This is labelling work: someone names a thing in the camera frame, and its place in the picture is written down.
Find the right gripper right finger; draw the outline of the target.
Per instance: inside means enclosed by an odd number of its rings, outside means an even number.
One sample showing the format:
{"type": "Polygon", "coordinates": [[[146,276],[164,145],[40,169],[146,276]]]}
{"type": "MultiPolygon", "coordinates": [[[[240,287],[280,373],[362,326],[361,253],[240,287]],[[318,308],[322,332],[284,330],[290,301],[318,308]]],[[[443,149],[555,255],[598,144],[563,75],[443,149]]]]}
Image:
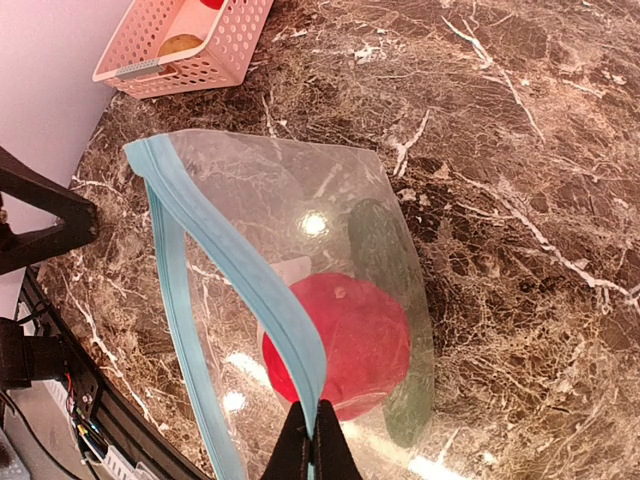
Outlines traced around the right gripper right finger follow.
{"type": "Polygon", "coordinates": [[[318,480],[362,480],[332,404],[318,404],[312,440],[312,472],[318,480]]]}

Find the green cucumber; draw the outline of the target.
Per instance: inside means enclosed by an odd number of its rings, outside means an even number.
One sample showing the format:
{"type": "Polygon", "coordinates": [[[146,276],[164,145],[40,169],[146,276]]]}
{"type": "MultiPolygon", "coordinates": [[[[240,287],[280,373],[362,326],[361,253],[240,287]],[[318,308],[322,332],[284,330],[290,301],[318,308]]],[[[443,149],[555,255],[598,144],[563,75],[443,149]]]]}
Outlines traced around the green cucumber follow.
{"type": "Polygon", "coordinates": [[[396,445],[414,447],[434,402],[434,344],[421,265],[402,212],[368,198],[354,205],[348,237],[355,277],[384,294],[385,313],[404,336],[408,365],[383,403],[387,432],[396,445]]]}

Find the clear zip top bag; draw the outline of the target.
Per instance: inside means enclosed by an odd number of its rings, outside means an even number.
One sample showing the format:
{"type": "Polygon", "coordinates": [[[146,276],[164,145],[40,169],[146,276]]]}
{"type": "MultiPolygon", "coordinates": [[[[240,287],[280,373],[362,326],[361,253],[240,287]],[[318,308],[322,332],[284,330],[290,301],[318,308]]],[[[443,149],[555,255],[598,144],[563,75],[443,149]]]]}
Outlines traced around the clear zip top bag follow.
{"type": "MultiPolygon", "coordinates": [[[[373,198],[401,211],[378,155],[200,129],[140,139],[124,153],[146,189],[169,332],[215,477],[262,478],[299,402],[314,479],[327,357],[290,286],[319,273],[357,279],[354,205],[373,198]]],[[[415,479],[430,421],[414,447],[400,447],[384,401],[337,417],[342,432],[363,479],[415,479]]]]}

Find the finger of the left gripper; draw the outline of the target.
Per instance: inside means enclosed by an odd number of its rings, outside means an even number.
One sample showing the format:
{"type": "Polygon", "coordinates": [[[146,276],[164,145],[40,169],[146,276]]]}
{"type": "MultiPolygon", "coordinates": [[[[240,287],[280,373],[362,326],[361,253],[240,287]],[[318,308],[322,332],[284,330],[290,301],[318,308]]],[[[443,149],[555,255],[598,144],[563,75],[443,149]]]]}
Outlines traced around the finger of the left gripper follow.
{"type": "Polygon", "coordinates": [[[8,274],[88,245],[97,206],[1,150],[1,272],[8,274]]]}

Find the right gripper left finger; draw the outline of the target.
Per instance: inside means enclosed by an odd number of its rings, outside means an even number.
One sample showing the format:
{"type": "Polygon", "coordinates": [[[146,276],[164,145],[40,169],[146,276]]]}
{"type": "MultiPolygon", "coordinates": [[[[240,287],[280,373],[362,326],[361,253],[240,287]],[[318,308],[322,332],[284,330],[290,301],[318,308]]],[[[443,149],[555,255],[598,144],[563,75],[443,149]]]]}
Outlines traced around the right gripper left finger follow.
{"type": "Polygon", "coordinates": [[[307,480],[310,440],[301,404],[291,405],[262,480],[307,480]]]}

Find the pink plastic basket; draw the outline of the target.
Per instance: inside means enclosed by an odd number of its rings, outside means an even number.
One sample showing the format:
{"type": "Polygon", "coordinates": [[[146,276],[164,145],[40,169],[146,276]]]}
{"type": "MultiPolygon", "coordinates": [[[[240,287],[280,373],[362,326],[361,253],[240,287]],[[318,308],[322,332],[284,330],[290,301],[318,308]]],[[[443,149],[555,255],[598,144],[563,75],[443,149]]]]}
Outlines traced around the pink plastic basket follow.
{"type": "Polygon", "coordinates": [[[273,2],[133,1],[92,80],[136,99],[243,83],[273,2]]]}

